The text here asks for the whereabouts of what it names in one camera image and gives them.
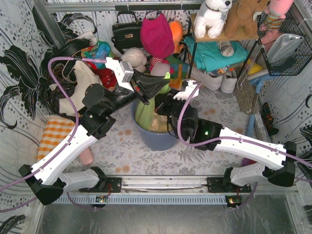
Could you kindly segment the blue-grey trash bin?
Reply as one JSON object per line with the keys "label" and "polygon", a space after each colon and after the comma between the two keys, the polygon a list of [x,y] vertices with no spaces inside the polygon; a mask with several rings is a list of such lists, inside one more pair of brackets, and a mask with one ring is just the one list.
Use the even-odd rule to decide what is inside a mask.
{"label": "blue-grey trash bin", "polygon": [[136,128],[138,129],[141,140],[144,144],[152,151],[165,151],[173,148],[177,143],[178,139],[171,136],[170,133],[153,133],[141,128],[135,121],[135,113],[138,106],[139,100],[135,100],[131,104],[130,115]]}

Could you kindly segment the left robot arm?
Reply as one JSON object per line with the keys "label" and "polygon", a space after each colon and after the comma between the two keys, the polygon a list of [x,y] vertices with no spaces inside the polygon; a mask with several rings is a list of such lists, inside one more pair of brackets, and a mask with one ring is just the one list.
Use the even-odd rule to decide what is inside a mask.
{"label": "left robot arm", "polygon": [[112,113],[137,98],[149,104],[169,82],[169,73],[160,77],[135,71],[130,80],[133,90],[122,88],[120,92],[111,92],[97,83],[88,86],[82,100],[87,110],[69,135],[43,159],[19,169],[36,198],[43,205],[49,205],[66,192],[104,191],[108,177],[99,167],[78,173],[64,173],[64,169],[85,149],[106,136],[116,121],[110,116]]}

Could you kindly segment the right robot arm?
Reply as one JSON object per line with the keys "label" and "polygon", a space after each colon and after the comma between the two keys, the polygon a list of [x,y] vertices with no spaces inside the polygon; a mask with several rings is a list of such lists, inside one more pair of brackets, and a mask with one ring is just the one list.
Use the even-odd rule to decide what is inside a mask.
{"label": "right robot arm", "polygon": [[174,93],[158,94],[155,112],[166,116],[175,137],[185,145],[203,151],[220,151],[253,161],[226,169],[221,189],[230,191],[248,183],[266,180],[280,187],[291,187],[295,177],[296,144],[272,144],[241,135],[213,121],[198,117],[198,110],[175,98]]}

